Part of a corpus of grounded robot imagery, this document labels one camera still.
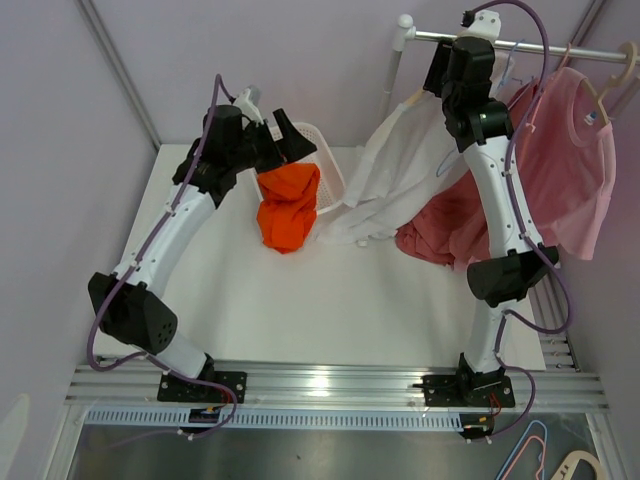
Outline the blue wire hanger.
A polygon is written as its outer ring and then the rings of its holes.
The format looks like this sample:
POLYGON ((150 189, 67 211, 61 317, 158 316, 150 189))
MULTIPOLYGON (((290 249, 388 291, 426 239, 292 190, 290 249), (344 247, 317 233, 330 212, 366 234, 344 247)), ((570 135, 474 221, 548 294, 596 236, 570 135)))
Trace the blue wire hanger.
MULTIPOLYGON (((499 94, 500 91, 504 88, 504 86, 510 81, 519 82, 520 85, 524 84, 524 81, 522 79, 512 76, 512 71, 515 68, 515 60, 513 59, 514 52, 516 51, 517 47, 520 44, 523 44, 525 42, 526 42, 525 38, 520 39, 512 46, 512 48, 509 50, 509 53, 505 59, 503 59, 502 57, 499 57, 496 60, 496 62, 499 65, 502 65, 504 69, 501 72, 499 80, 492 82, 492 87, 490 90, 491 95, 495 96, 499 94)), ((456 160, 457 160, 457 149, 454 148, 447 154, 446 157, 442 159, 442 161, 438 165, 436 169, 436 176, 440 177, 444 175, 448 170, 450 170, 454 166, 456 160)))

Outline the orange t shirt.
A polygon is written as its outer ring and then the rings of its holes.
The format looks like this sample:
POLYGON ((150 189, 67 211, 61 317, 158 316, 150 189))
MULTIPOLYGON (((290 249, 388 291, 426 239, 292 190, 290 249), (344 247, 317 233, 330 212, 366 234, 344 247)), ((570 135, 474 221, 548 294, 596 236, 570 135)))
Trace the orange t shirt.
POLYGON ((301 249, 316 221, 320 170, 292 163, 257 177, 263 195, 256 220, 263 244, 281 254, 301 249))

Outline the white t shirt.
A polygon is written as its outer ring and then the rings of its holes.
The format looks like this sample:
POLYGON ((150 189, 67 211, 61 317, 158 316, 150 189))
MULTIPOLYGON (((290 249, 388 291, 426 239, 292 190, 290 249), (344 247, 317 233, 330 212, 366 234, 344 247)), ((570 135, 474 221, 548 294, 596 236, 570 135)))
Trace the white t shirt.
POLYGON ((441 100, 432 94, 407 109, 400 104, 359 151, 339 213, 317 229, 319 242, 392 238, 446 188, 445 174, 437 177, 436 169, 457 147, 446 130, 441 100))

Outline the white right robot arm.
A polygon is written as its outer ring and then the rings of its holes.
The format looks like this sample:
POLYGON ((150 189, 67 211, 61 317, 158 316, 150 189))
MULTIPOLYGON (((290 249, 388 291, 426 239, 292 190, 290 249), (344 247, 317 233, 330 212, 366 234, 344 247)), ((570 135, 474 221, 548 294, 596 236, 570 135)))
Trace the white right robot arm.
POLYGON ((509 111, 490 93, 494 62, 486 39, 442 39, 424 83, 442 102, 446 130, 471 171, 488 228, 489 259, 467 268, 477 306, 469 346, 449 389, 469 405, 504 391, 506 317, 559 259, 556 248, 544 246, 528 210, 509 111))

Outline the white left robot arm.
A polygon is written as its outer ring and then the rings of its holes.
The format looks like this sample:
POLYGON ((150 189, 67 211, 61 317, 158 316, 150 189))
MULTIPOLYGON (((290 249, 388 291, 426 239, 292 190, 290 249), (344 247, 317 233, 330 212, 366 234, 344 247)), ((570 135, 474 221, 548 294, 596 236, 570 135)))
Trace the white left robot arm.
POLYGON ((201 226, 216 212, 246 170, 265 173, 316 152, 283 110, 274 113, 280 136, 236 105, 212 106, 203 133, 172 177, 169 199, 147 236, 109 274, 95 273, 88 291, 93 333, 135 348, 180 379, 194 401, 209 398, 215 376, 210 359, 178 331, 176 314, 162 297, 175 266, 201 226))

